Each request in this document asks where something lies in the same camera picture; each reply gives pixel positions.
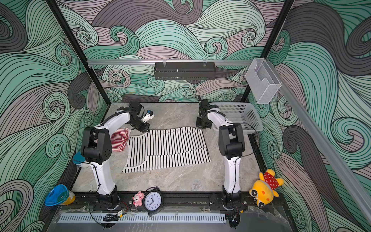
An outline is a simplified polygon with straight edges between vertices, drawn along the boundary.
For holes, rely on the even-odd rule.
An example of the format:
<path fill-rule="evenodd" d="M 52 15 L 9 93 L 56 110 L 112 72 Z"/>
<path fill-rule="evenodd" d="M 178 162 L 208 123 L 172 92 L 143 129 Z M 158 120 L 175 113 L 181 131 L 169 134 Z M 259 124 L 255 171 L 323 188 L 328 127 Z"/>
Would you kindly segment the red white striped tank top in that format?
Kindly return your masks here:
<path fill-rule="evenodd" d="M 122 152 L 129 141 L 130 130 L 128 128 L 118 129 L 111 136 L 112 150 Z"/>

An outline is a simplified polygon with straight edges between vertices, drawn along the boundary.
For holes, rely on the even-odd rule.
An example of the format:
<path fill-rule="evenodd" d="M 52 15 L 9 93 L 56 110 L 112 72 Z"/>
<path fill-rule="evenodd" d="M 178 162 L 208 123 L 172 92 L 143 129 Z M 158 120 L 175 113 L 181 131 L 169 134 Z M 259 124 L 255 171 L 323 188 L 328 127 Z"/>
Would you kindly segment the black white striped tank top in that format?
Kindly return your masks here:
<path fill-rule="evenodd" d="M 151 130 L 128 141 L 123 173 L 151 171 L 211 161 L 203 131 L 194 127 Z"/>

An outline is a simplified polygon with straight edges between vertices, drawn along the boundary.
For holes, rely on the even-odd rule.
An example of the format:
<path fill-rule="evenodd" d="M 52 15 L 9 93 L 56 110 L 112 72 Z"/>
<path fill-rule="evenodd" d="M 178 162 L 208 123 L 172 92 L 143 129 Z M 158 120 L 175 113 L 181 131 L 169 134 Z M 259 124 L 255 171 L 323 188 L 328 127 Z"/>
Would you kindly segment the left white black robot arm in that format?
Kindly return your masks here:
<path fill-rule="evenodd" d="M 113 152 L 112 135 L 123 125 L 129 124 L 140 132 L 149 132 L 148 121 L 153 119 L 151 110 L 144 110 L 138 102 L 130 102 L 128 107 L 121 107 L 94 127 L 83 131 L 81 154 L 86 163 L 91 165 L 97 183 L 96 196 L 99 203 L 111 204 L 108 210 L 119 205 L 117 186 L 113 181 L 109 158 Z"/>

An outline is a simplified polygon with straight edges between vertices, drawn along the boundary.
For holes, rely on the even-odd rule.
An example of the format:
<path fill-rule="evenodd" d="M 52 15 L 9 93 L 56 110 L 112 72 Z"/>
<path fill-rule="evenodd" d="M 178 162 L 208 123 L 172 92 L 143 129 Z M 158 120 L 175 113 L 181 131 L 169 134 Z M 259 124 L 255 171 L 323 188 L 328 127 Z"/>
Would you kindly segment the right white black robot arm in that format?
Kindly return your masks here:
<path fill-rule="evenodd" d="M 239 167 L 245 151 L 245 141 L 241 124 L 233 123 L 222 113 L 217 105 L 211 105 L 207 100 L 199 99 L 199 114 L 196 127 L 218 130 L 218 148 L 225 162 L 225 179 L 223 184 L 223 204 L 226 207 L 241 200 L 239 184 Z"/>

